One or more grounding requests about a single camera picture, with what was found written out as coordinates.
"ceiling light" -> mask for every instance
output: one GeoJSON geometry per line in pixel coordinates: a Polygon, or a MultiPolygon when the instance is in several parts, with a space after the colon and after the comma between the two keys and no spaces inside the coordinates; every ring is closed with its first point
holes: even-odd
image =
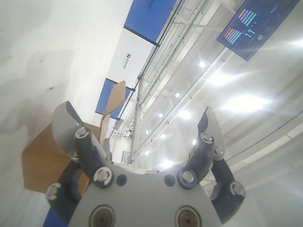
{"type": "Polygon", "coordinates": [[[161,165],[162,165],[165,169],[168,169],[168,168],[171,168],[171,167],[172,167],[173,162],[166,160],[166,161],[164,161],[161,165]]]}
{"type": "Polygon", "coordinates": [[[261,109],[269,100],[260,99],[252,95],[236,97],[224,105],[223,109],[251,113],[261,109]]]}
{"type": "Polygon", "coordinates": [[[223,73],[214,73],[209,79],[209,82],[214,83],[217,86],[222,86],[233,79],[232,76],[223,73]]]}
{"type": "Polygon", "coordinates": [[[188,120],[191,118],[191,114],[188,111],[181,111],[179,112],[179,116],[184,120],[188,120]]]}
{"type": "Polygon", "coordinates": [[[200,63],[199,63],[199,66],[200,66],[200,67],[205,67],[205,62],[203,62],[203,61],[200,62],[200,63]]]}

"white wall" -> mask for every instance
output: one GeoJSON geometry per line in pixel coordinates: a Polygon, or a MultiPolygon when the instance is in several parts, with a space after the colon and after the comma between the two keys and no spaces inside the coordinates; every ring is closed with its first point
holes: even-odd
{"type": "Polygon", "coordinates": [[[93,123],[131,3],[0,0],[1,226],[43,222],[35,222],[34,215],[47,204],[28,202],[35,197],[43,201],[44,195],[23,189],[22,150],[51,122],[54,109],[63,101],[71,101],[82,120],[93,123]],[[26,207],[24,221],[19,210],[26,207]]]}
{"type": "Polygon", "coordinates": [[[115,148],[113,151],[113,162],[121,163],[123,151],[129,152],[131,149],[131,140],[127,138],[122,138],[117,140],[115,143],[115,148]]]}

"ceiling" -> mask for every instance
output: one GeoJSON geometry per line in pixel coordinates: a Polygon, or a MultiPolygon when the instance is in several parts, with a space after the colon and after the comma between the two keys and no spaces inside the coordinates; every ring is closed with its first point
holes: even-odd
{"type": "MultiPolygon", "coordinates": [[[[237,11],[244,0],[234,1],[233,10],[237,11]]],[[[197,138],[197,124],[207,106],[214,108],[220,123],[227,147],[226,160],[286,123],[288,131],[300,125],[302,121],[293,118],[303,109],[302,15],[300,1],[272,37],[246,62],[216,41],[233,17],[231,10],[219,0],[185,0],[144,75],[137,145],[139,167],[163,170],[161,164],[167,160],[184,162],[193,147],[192,141],[197,138]],[[199,66],[202,61],[205,67],[199,66]],[[211,82],[215,71],[230,76],[231,80],[223,85],[211,82]],[[267,103],[253,112],[224,109],[230,100],[241,95],[261,98],[267,103]],[[184,111],[188,119],[180,116],[184,111]]],[[[267,140],[266,145],[249,155],[272,143],[267,140]]]]}

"screw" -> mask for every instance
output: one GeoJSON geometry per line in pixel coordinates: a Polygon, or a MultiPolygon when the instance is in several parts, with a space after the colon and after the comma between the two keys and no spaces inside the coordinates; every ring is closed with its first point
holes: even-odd
{"type": "Polygon", "coordinates": [[[182,175],[182,178],[186,183],[192,183],[195,179],[190,171],[185,171],[182,175]]]}
{"type": "Polygon", "coordinates": [[[108,178],[109,174],[107,171],[101,170],[98,172],[97,179],[100,182],[104,182],[108,178]]]}
{"type": "Polygon", "coordinates": [[[86,131],[86,128],[85,127],[81,127],[81,128],[79,128],[76,131],[75,137],[77,139],[82,139],[82,138],[85,138],[88,134],[89,134],[89,132],[86,131]]]}
{"type": "Polygon", "coordinates": [[[94,181],[103,182],[105,186],[108,185],[108,183],[111,181],[111,178],[112,171],[106,166],[99,168],[94,174],[94,181]]]}
{"type": "Polygon", "coordinates": [[[77,152],[74,151],[74,155],[73,157],[71,158],[73,161],[77,161],[78,160],[78,155],[77,155],[77,152]]]}
{"type": "Polygon", "coordinates": [[[201,138],[205,143],[212,144],[212,136],[207,133],[201,133],[201,138]]]}
{"type": "Polygon", "coordinates": [[[54,200],[57,197],[58,188],[61,187],[61,184],[56,182],[49,186],[49,188],[46,191],[46,198],[48,200],[54,200]]]}
{"type": "Polygon", "coordinates": [[[222,151],[222,149],[220,147],[215,147],[214,148],[214,153],[216,155],[221,155],[221,154],[223,154],[223,151],[222,151]]]}
{"type": "Polygon", "coordinates": [[[244,186],[238,182],[238,181],[234,181],[230,184],[230,191],[232,193],[232,195],[241,195],[243,197],[245,197],[246,195],[246,191],[245,191],[245,188],[244,186]]]}

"bar chart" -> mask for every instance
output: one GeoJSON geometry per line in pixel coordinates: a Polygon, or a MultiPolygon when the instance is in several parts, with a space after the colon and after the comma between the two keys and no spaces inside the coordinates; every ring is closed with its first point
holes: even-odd
{"type": "Polygon", "coordinates": [[[246,27],[253,21],[253,19],[256,17],[257,13],[248,10],[248,9],[243,9],[241,14],[238,16],[238,18],[244,23],[246,27]]]}
{"type": "Polygon", "coordinates": [[[245,0],[217,41],[249,61],[299,1],[245,0]]]}
{"type": "Polygon", "coordinates": [[[225,39],[229,41],[232,45],[236,42],[236,40],[240,37],[242,33],[236,29],[229,28],[229,30],[225,33],[225,39]]]}

